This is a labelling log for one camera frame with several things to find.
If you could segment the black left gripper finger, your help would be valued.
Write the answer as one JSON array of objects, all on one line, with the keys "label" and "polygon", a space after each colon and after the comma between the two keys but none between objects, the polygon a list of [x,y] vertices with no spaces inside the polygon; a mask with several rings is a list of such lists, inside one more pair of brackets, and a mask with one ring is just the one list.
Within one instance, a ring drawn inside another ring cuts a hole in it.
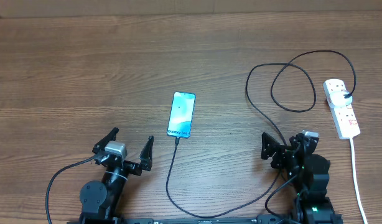
[{"label": "black left gripper finger", "polygon": [[101,150],[104,150],[106,145],[110,142],[110,141],[115,141],[116,140],[116,135],[117,133],[119,132],[119,129],[117,127],[114,127],[103,139],[101,139],[100,141],[98,141],[94,146],[93,146],[93,149],[92,149],[92,152],[94,154],[97,154],[99,153]]},{"label": "black left gripper finger", "polygon": [[152,148],[154,144],[154,136],[149,136],[146,145],[139,155],[142,170],[150,171],[152,168]]}]

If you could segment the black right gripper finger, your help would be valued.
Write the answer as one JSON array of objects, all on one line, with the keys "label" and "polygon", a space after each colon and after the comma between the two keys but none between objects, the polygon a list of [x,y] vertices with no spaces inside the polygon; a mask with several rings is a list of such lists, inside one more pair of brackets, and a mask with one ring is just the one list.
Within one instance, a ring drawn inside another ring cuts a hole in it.
[{"label": "black right gripper finger", "polygon": [[262,140],[262,150],[261,150],[261,158],[263,160],[267,160],[269,157],[272,157],[281,146],[280,143],[275,140],[271,135],[264,132],[261,136]]},{"label": "black right gripper finger", "polygon": [[309,156],[314,153],[317,145],[318,138],[307,138],[302,133],[298,133],[290,139],[292,155]]}]

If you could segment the blue Galaxy S24+ smartphone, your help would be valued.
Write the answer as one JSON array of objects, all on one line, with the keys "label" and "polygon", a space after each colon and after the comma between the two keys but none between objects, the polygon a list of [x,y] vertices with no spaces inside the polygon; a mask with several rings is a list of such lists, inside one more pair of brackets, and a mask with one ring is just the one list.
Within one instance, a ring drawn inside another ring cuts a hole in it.
[{"label": "blue Galaxy S24+ smartphone", "polygon": [[174,93],[167,127],[168,136],[185,139],[190,137],[195,99],[194,93]]}]

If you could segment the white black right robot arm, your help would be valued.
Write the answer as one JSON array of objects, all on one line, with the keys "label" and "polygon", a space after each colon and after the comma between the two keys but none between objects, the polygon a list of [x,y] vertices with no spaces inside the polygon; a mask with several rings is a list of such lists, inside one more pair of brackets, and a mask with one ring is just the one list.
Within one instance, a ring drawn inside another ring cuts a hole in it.
[{"label": "white black right robot arm", "polygon": [[287,180],[274,192],[291,185],[296,191],[294,208],[288,215],[280,215],[269,210],[267,215],[258,215],[258,223],[305,223],[342,224],[341,214],[335,213],[330,199],[326,196],[330,180],[330,161],[315,154],[319,133],[303,130],[289,139],[285,146],[268,133],[262,133],[261,158],[270,157],[271,167],[286,171]]}]

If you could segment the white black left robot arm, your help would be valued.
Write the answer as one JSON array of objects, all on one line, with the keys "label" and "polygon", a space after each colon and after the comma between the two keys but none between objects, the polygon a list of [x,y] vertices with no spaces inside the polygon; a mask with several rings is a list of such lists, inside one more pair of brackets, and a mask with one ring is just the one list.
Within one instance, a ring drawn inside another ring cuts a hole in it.
[{"label": "white black left robot arm", "polygon": [[154,137],[148,137],[139,155],[140,162],[136,163],[126,160],[126,145],[116,141],[118,132],[118,128],[113,128],[93,146],[93,160],[106,170],[100,181],[90,181],[82,187],[82,212],[79,223],[127,223],[124,217],[118,215],[116,209],[128,176],[140,176],[144,170],[150,171],[152,168]]}]

